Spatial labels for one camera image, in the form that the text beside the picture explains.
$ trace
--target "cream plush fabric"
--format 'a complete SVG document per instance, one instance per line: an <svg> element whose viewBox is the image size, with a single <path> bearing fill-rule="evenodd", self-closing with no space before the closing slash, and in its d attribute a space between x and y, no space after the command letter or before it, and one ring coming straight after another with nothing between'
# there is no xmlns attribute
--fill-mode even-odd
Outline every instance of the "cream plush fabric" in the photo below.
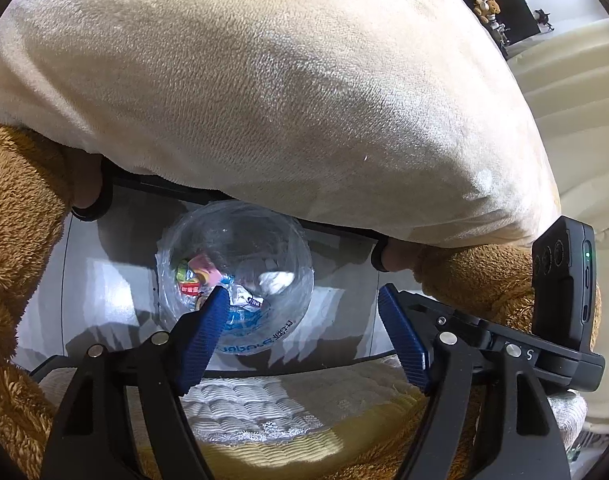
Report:
<svg viewBox="0 0 609 480"><path fill-rule="evenodd" d="M426 244L527 242L559 215L529 108L462 0L14 0L0 123Z"/></svg>

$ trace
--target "red label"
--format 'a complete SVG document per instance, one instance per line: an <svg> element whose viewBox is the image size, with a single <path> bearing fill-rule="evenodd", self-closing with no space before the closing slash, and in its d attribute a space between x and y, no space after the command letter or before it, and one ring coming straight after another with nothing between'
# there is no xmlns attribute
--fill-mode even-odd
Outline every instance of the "red label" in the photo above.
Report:
<svg viewBox="0 0 609 480"><path fill-rule="evenodd" d="M187 296L200 296L202 294L199 283L181 283L180 291Z"/></svg>

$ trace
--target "blue gripper pad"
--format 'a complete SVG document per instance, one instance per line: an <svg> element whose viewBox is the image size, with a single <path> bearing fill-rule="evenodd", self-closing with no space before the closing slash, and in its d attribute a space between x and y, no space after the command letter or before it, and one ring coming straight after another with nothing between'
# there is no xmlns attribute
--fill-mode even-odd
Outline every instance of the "blue gripper pad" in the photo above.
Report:
<svg viewBox="0 0 609 480"><path fill-rule="evenodd" d="M185 395L200 384L229 316L229 292L217 286L197 312L181 316L171 331L180 367L172 378L176 394Z"/></svg>
<svg viewBox="0 0 609 480"><path fill-rule="evenodd" d="M407 380L426 393L430 384L428 353L399 307L397 294L392 284L384 285L378 293L378 312Z"/></svg>

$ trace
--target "teddy bear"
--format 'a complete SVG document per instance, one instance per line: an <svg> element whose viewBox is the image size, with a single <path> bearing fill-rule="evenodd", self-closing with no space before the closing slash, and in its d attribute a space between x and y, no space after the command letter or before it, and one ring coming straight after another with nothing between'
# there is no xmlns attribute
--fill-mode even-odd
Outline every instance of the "teddy bear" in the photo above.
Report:
<svg viewBox="0 0 609 480"><path fill-rule="evenodd" d="M496 14L500 13L500 6L495 0L475 0L473 12L477 14L482 23L487 25L487 23L495 20Z"/></svg>

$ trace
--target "camera lens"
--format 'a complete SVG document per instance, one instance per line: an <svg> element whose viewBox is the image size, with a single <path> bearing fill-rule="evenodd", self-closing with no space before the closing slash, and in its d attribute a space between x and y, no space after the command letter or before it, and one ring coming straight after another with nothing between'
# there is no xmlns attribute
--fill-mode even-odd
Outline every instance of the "camera lens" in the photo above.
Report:
<svg viewBox="0 0 609 480"><path fill-rule="evenodd" d="M559 267L562 264L562 260L564 259L564 246L562 245L562 240L558 240L555 242L555 248L553 249L553 259L555 260L555 264Z"/></svg>
<svg viewBox="0 0 609 480"><path fill-rule="evenodd" d="M551 248L546 247L544 254L542 255L542 267L544 267L544 273L548 274L551 270Z"/></svg>

